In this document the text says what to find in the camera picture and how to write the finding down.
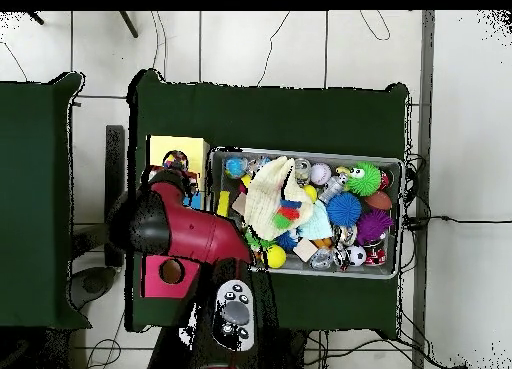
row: metal pole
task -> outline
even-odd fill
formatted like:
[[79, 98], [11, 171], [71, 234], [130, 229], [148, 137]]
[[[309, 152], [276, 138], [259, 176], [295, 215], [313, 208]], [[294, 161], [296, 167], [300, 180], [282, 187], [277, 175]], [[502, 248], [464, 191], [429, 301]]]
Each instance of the metal pole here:
[[[416, 200], [417, 216], [428, 216], [425, 203], [429, 202], [430, 185], [430, 128], [432, 117], [432, 87], [434, 72], [434, 10], [423, 10], [423, 33], [421, 48], [421, 88], [420, 88], [420, 124], [418, 132], [418, 153], [425, 158], [425, 168], [419, 177], [418, 195]], [[413, 321], [416, 327], [425, 334], [425, 294], [427, 285], [427, 228], [417, 232], [416, 268], [414, 269]], [[425, 348], [425, 340], [414, 328], [413, 339]], [[412, 351], [412, 369], [423, 368], [423, 354]]]

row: table leg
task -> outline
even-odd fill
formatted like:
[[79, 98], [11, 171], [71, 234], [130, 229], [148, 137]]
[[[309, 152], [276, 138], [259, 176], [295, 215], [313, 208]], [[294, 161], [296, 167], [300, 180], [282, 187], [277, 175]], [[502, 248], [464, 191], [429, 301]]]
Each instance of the table leg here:
[[27, 12], [27, 14], [40, 25], [44, 25], [44, 20], [41, 19], [36, 12]]
[[128, 26], [128, 29], [132, 33], [134, 38], [137, 38], [139, 34], [137, 33], [137, 30], [135, 29], [135, 26], [133, 26], [132, 21], [130, 20], [130, 16], [128, 16], [128, 13], [120, 11], [121, 16], [123, 17], [124, 22], [126, 23], [126, 26]]

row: small figurine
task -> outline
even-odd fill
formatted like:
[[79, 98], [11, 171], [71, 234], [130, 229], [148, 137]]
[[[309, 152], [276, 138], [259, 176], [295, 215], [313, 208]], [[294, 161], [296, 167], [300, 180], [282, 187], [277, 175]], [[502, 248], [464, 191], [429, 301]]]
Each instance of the small figurine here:
[[345, 189], [347, 183], [347, 175], [341, 173], [339, 176], [331, 176], [327, 183], [324, 185], [324, 191], [318, 196], [318, 200], [323, 201], [325, 204], [336, 194], [341, 194]]
[[295, 180], [300, 187], [309, 184], [311, 177], [311, 163], [306, 159], [295, 160]]

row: green tabletop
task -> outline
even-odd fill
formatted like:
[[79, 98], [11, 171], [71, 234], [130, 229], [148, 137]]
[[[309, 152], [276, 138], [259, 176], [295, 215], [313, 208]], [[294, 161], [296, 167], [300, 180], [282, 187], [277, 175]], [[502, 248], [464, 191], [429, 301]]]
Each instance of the green tabletop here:
[[71, 308], [68, 119], [77, 73], [0, 83], [0, 326], [85, 328]]
[[[200, 137], [212, 147], [404, 158], [408, 91], [402, 84], [383, 91], [166, 84], [147, 70], [133, 79], [129, 94], [137, 178], [144, 169], [148, 134]], [[136, 257], [134, 325], [176, 324], [183, 302], [139, 297], [139, 266]], [[397, 277], [272, 278], [283, 328], [368, 328], [396, 337]]]

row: toy ball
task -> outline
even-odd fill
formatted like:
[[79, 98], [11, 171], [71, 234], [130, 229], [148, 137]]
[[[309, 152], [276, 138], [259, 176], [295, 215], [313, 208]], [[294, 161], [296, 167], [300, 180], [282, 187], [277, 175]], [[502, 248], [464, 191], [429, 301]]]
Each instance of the toy ball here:
[[331, 177], [331, 168], [325, 163], [315, 163], [311, 167], [311, 182], [316, 185], [324, 185]]
[[357, 222], [357, 242], [361, 245], [379, 240], [383, 232], [393, 225], [393, 219], [383, 210], [372, 210]]
[[334, 225], [352, 226], [361, 215], [361, 203], [350, 193], [338, 194], [327, 204], [327, 215]]
[[304, 191], [306, 191], [306, 194], [309, 196], [311, 201], [314, 203], [316, 201], [316, 189], [312, 185], [304, 185], [304, 188], [302, 188]]
[[349, 190], [362, 197], [372, 195], [380, 186], [380, 170], [368, 162], [359, 162], [350, 169]]
[[275, 241], [277, 245], [282, 247], [285, 251], [293, 250], [295, 247], [297, 247], [297, 244], [299, 244], [297, 229], [286, 231], [284, 234], [276, 237]]
[[284, 265], [284, 262], [286, 262], [286, 253], [281, 247], [274, 244], [266, 251], [269, 268], [278, 269]]
[[232, 179], [239, 179], [245, 175], [248, 165], [247, 159], [230, 157], [226, 159], [226, 175]]
[[295, 160], [295, 180], [303, 187], [309, 182], [311, 176], [311, 163], [306, 159]]
[[366, 260], [366, 251], [361, 246], [350, 246], [347, 248], [350, 259], [350, 266], [361, 266]]
[[321, 248], [309, 260], [309, 266], [315, 271], [325, 271], [329, 269], [334, 262], [332, 251], [329, 249]]
[[393, 205], [391, 199], [384, 191], [376, 191], [371, 196], [365, 197], [364, 201], [368, 206], [380, 210], [390, 210]]

